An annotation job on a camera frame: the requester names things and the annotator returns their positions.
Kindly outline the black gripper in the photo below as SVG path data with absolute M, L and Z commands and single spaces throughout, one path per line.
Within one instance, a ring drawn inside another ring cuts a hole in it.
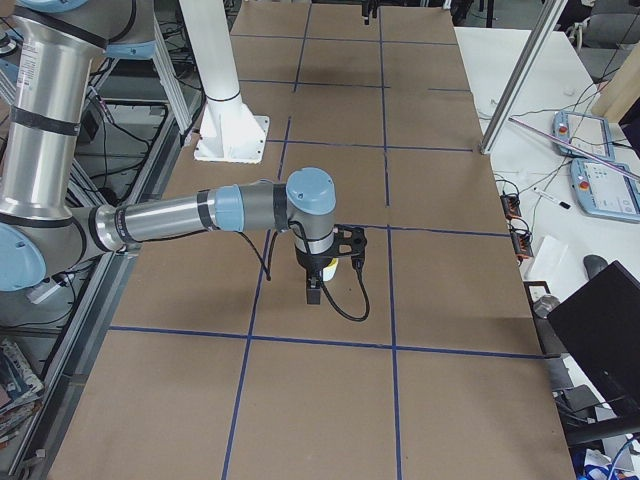
M 310 254 L 297 247 L 294 248 L 294 251 L 298 264 L 306 270 L 306 303 L 319 305 L 323 292 L 322 270 L 330 265 L 333 257 L 324 254 Z

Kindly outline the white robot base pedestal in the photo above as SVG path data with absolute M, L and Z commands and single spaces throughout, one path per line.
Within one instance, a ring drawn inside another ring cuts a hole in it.
M 180 6 L 206 101 L 195 158 L 259 163 L 270 120 L 242 99 L 223 3 L 183 0 Z

